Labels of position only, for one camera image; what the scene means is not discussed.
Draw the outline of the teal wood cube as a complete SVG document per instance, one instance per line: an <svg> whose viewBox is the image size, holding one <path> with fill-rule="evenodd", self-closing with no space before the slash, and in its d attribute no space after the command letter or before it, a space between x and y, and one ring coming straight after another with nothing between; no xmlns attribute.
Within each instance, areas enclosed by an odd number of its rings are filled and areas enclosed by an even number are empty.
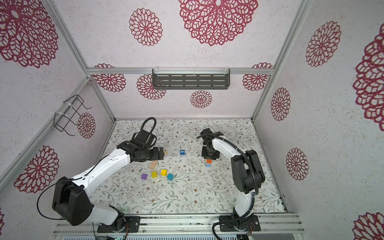
<svg viewBox="0 0 384 240"><path fill-rule="evenodd" d="M172 181L172 180L174 179L174 175L173 175L173 174L168 174L168 175L167 175L167 179L168 179L169 181Z"/></svg>

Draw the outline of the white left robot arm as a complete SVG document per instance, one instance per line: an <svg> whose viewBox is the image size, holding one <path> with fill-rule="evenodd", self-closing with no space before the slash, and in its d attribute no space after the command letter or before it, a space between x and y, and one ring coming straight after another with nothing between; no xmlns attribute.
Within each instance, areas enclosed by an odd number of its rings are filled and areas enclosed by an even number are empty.
<svg viewBox="0 0 384 240"><path fill-rule="evenodd" d="M130 163L163 160L164 149L155 147L156 141L151 132L141 130L91 168L70 179L59 179L53 210L72 226L90 222L106 225L113 232L121 231L126 226L124 214L113 206L92 203L90 196L106 179Z"/></svg>

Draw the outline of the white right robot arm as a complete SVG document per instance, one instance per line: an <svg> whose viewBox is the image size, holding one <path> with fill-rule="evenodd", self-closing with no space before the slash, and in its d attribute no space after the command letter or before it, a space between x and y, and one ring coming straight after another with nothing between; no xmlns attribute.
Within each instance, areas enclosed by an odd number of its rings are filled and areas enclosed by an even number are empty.
<svg viewBox="0 0 384 240"><path fill-rule="evenodd" d="M204 159L217 160L223 155L231 161L233 182L239 191L234 215L236 218L250 216L255 197L266 179L257 152L242 151L221 132L213 133L210 129L202 130L197 139L203 140Z"/></svg>

